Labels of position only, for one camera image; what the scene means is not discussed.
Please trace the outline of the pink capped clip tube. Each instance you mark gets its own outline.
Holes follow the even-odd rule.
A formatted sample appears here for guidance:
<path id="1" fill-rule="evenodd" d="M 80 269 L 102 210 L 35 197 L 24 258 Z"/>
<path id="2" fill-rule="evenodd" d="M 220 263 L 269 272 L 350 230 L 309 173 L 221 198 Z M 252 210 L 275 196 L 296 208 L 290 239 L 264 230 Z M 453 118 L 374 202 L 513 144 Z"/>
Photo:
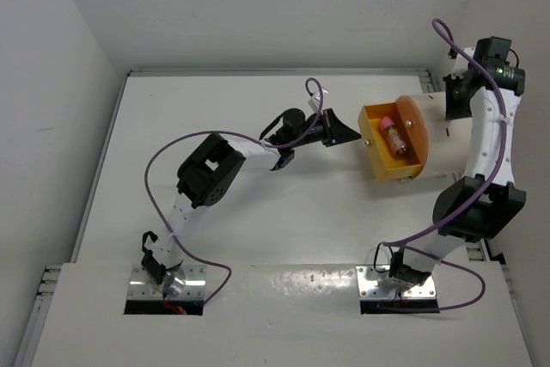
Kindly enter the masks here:
<path id="1" fill-rule="evenodd" d="M 395 156 L 404 156 L 407 153 L 406 142 L 391 118 L 388 116 L 383 117 L 378 129 Z"/>

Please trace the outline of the yellow drawer with gold knob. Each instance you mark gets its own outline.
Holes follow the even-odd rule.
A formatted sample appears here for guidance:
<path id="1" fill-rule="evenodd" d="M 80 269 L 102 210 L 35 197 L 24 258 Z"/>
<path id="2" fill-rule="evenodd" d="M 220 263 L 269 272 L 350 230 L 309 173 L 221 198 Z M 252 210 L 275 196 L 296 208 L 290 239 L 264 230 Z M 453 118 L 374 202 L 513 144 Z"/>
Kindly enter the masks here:
<path id="1" fill-rule="evenodd" d="M 407 153 L 404 156 L 395 156 L 391 152 L 378 129 L 381 119 L 385 116 L 393 120 L 406 142 Z M 364 142 L 368 143 L 366 150 L 375 177 L 380 182 L 413 179 L 422 172 L 424 166 L 415 154 L 395 102 L 363 106 L 357 122 Z"/>

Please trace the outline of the orange drawer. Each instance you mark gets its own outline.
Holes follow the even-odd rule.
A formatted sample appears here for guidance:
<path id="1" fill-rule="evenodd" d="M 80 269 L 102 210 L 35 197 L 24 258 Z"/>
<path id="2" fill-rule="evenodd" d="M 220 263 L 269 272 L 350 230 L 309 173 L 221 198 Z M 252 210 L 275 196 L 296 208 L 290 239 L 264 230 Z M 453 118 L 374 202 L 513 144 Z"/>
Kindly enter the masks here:
<path id="1" fill-rule="evenodd" d="M 423 114 L 409 95 L 400 96 L 395 104 L 412 148 L 420 164 L 424 166 L 429 154 L 429 137 Z"/>

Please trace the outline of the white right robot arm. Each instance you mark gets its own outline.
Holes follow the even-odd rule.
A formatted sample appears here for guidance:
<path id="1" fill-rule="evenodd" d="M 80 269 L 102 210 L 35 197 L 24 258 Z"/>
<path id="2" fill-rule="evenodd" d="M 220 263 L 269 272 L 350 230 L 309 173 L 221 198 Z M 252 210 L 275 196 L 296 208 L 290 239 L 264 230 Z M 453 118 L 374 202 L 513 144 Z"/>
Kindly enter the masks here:
<path id="1" fill-rule="evenodd" d="M 433 225 L 424 234 L 391 243 L 388 276 L 422 285 L 435 265 L 466 243 L 495 237 L 524 207 L 511 166 L 514 120 L 525 90 L 525 72 L 510 64 L 508 39 L 489 37 L 462 55 L 444 77 L 445 119 L 471 119 L 462 177 L 437 197 Z"/>

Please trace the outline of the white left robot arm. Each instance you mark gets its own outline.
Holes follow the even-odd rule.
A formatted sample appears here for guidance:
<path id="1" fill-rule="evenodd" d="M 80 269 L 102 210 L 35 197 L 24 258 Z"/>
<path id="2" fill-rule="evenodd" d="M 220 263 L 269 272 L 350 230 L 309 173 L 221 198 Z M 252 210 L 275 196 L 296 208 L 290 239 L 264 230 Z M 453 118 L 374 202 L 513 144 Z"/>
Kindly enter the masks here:
<path id="1" fill-rule="evenodd" d="M 298 108 L 287 109 L 258 139 L 236 132 L 212 131 L 203 135 L 205 140 L 177 170 L 177 196 L 169 216 L 163 215 L 152 196 L 149 177 L 144 177 L 147 195 L 167 230 L 163 235 L 148 231 L 142 237 L 141 266 L 159 286 L 166 284 L 168 277 L 183 262 L 176 249 L 198 263 L 226 270 L 226 278 L 231 277 L 230 267 L 200 259 L 183 246 L 183 241 L 197 227 L 206 209 L 227 193 L 241 171 L 278 171 L 294 159 L 297 147 L 318 142 L 332 147 L 361 138 L 358 132 L 339 120 L 331 108 L 310 116 Z"/>

